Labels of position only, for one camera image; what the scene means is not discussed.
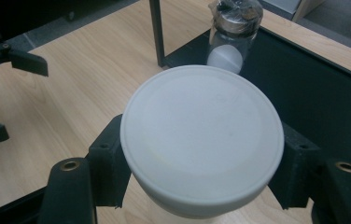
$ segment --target glass jar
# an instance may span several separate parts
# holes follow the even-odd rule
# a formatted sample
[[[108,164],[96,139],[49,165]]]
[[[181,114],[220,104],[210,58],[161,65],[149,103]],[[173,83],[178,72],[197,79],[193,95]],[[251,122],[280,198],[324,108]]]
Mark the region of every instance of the glass jar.
[[[239,74],[263,16],[258,0],[217,0],[213,13],[207,65]]]

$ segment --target white ball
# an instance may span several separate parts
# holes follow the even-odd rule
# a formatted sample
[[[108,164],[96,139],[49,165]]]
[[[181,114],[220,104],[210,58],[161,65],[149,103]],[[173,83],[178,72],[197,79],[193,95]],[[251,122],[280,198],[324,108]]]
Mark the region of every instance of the white ball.
[[[211,51],[207,65],[239,74],[243,66],[243,56],[234,46],[221,45]]]

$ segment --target round white cap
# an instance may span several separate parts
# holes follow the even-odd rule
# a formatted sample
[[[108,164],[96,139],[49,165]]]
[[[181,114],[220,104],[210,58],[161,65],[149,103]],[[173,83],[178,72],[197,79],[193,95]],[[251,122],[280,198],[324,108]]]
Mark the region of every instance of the round white cap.
[[[268,98],[243,77],[203,65],[145,82],[123,113],[120,141],[144,191],[169,212],[197,218],[252,201],[284,147]]]

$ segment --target wooden surface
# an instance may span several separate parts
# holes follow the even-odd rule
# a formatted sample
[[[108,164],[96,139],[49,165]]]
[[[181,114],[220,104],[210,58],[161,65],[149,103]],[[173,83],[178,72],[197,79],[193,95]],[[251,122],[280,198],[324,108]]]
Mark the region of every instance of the wooden surface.
[[[165,52],[209,29],[211,1],[161,0]],[[262,25],[351,70],[351,49],[265,11]],[[49,77],[0,65],[0,206],[46,186],[58,161],[84,157],[106,124],[121,114],[133,92],[161,71],[148,0],[141,0],[33,50]],[[281,209],[269,189],[218,223],[311,223],[308,209]],[[99,208],[99,223],[152,223],[156,212],[132,177],[123,208]]]

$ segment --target plastic container lid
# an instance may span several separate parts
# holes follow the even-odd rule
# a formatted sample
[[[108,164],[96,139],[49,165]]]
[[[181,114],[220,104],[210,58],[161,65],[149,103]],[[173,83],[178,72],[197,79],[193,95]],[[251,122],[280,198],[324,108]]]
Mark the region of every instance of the plastic container lid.
[[[284,147],[267,97],[246,79],[203,65],[145,82],[126,106],[120,140],[144,191],[182,217],[215,217],[252,201]]]

